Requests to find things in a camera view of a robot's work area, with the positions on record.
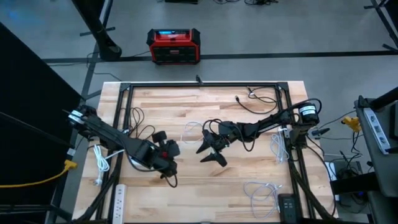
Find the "black metal rig frame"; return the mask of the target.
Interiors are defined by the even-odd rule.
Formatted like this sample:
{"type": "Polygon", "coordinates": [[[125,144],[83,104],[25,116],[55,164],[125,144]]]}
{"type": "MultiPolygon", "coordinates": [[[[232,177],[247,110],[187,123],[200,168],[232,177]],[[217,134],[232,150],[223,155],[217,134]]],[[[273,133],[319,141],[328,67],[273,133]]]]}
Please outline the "black metal rig frame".
{"type": "Polygon", "coordinates": [[[141,172],[130,165],[124,154],[111,158],[111,167],[121,167],[119,183],[125,185],[124,223],[249,223],[278,222],[274,199],[262,183],[272,183],[280,193],[297,193],[298,209],[308,217],[303,190],[292,185],[287,163],[276,161],[271,132],[255,143],[234,142],[223,151],[227,165],[204,162],[202,123],[221,119],[254,123],[277,111],[272,103],[252,100],[248,90],[264,98],[282,92],[283,108],[307,99],[303,82],[135,82],[132,91],[119,92],[119,83],[103,85],[98,116],[108,124],[124,125],[125,107],[141,108],[142,137],[165,131],[177,142],[177,175],[161,179],[158,172],[141,172]]]}

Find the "black stand legs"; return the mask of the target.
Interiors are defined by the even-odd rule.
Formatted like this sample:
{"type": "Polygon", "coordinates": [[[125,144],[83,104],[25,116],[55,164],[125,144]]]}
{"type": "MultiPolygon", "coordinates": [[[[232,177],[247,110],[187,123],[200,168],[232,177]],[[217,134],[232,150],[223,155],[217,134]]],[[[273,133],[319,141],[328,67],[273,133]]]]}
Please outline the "black stand legs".
{"type": "Polygon", "coordinates": [[[383,26],[386,28],[390,39],[393,41],[395,45],[395,47],[391,47],[390,45],[382,44],[382,47],[386,50],[398,53],[398,35],[396,34],[394,28],[391,26],[391,23],[389,22],[389,20],[382,11],[382,8],[384,8],[389,1],[390,0],[370,0],[371,4],[363,6],[363,9],[365,10],[374,9],[376,11],[381,22],[383,23],[383,26]]]}

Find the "grey power strip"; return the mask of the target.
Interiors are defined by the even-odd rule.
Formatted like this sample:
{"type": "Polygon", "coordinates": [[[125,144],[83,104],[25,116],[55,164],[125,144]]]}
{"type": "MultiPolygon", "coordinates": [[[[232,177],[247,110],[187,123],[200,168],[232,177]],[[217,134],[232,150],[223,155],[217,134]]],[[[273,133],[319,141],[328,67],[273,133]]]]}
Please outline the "grey power strip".
{"type": "Polygon", "coordinates": [[[364,108],[363,112],[364,112],[366,120],[371,128],[373,136],[377,142],[379,150],[384,155],[388,155],[391,145],[389,144],[389,141],[387,140],[387,136],[385,135],[376,114],[374,113],[374,111],[371,108],[364,108]]]}

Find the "white power strip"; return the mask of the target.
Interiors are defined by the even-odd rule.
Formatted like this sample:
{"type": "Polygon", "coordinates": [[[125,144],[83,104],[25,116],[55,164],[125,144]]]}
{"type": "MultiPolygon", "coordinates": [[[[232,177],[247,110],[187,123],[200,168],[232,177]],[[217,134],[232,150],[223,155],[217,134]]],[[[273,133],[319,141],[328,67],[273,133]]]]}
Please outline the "white power strip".
{"type": "Polygon", "coordinates": [[[124,203],[127,187],[124,184],[118,184],[115,191],[113,206],[112,224],[124,224],[124,203]]]}

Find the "black Addtam power cube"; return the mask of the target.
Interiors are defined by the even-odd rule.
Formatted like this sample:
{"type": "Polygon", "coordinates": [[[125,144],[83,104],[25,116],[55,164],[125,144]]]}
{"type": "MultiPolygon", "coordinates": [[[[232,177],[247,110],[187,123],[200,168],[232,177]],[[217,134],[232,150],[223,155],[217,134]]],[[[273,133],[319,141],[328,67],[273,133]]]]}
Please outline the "black Addtam power cube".
{"type": "Polygon", "coordinates": [[[279,194],[278,204],[281,224],[298,224],[294,196],[292,194],[279,194]]]}

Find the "yellow plug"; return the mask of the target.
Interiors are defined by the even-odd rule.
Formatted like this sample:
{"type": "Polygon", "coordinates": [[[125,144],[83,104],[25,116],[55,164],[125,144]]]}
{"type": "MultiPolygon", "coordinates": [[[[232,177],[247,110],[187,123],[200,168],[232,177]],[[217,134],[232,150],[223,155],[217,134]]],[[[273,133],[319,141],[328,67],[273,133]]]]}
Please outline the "yellow plug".
{"type": "Polygon", "coordinates": [[[355,133],[359,133],[361,131],[361,124],[358,117],[345,116],[341,120],[341,123],[347,125],[355,133]]]}

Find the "black equipment box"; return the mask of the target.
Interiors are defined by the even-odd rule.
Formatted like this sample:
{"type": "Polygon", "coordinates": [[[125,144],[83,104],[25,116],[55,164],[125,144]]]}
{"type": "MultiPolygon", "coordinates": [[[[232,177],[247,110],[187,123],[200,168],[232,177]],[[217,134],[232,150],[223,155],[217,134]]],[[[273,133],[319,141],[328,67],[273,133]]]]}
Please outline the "black equipment box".
{"type": "Polygon", "coordinates": [[[379,183],[374,172],[361,174],[347,179],[338,179],[330,182],[335,195],[353,192],[380,191],[379,183]]]}

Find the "black curtain partition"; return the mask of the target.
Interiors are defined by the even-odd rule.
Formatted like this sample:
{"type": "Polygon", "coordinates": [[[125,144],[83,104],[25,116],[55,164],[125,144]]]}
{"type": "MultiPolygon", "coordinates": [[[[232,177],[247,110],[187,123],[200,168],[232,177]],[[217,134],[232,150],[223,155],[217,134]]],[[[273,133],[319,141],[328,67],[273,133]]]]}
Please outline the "black curtain partition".
{"type": "Polygon", "coordinates": [[[71,220],[60,208],[82,97],[0,22],[0,224],[71,220]]]}

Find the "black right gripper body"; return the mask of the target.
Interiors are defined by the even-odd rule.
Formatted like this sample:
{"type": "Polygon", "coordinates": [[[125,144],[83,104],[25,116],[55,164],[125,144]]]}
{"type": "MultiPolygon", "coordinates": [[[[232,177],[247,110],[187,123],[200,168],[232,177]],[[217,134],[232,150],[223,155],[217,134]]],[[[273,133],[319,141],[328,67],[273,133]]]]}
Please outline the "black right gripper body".
{"type": "Polygon", "coordinates": [[[236,140],[241,140],[241,130],[239,126],[231,121],[222,121],[218,125],[219,140],[217,146],[229,146],[236,140]]]}

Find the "grey cart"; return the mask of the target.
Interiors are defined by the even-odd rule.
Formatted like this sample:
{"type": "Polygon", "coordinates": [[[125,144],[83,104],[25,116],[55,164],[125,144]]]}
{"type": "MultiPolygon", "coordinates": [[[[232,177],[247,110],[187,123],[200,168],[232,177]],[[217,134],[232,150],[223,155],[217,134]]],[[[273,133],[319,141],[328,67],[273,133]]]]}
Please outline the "grey cart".
{"type": "Polygon", "coordinates": [[[359,96],[354,102],[380,191],[369,191],[374,224],[398,224],[398,87],[378,98],[359,96]],[[378,148],[363,109],[371,108],[391,145],[388,155],[378,148]]]}

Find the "black stand post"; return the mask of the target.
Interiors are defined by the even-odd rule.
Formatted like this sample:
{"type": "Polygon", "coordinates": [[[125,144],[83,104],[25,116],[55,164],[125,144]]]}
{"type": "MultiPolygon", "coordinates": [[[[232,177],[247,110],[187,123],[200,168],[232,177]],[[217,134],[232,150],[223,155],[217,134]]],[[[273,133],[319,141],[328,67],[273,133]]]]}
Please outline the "black stand post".
{"type": "Polygon", "coordinates": [[[106,31],[114,0],[71,0],[99,48],[99,56],[105,61],[115,61],[122,54],[121,48],[106,31]]]}

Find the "red portable power station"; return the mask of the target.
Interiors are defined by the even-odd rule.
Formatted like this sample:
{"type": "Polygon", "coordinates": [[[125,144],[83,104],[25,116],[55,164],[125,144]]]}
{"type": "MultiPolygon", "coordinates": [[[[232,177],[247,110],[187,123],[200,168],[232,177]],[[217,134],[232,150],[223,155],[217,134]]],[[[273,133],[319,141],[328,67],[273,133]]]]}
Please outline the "red portable power station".
{"type": "Polygon", "coordinates": [[[201,60],[200,32],[195,28],[151,29],[146,44],[157,65],[197,64],[201,60]]]}

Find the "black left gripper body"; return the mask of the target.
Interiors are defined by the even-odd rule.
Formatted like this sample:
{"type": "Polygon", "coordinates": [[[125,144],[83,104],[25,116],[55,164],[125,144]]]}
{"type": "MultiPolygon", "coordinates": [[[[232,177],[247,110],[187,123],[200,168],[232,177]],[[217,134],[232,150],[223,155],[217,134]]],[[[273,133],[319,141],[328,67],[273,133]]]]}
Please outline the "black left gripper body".
{"type": "Polygon", "coordinates": [[[155,150],[154,154],[154,170],[159,171],[166,177],[171,177],[177,173],[177,163],[174,160],[178,156],[177,149],[155,150]]]}

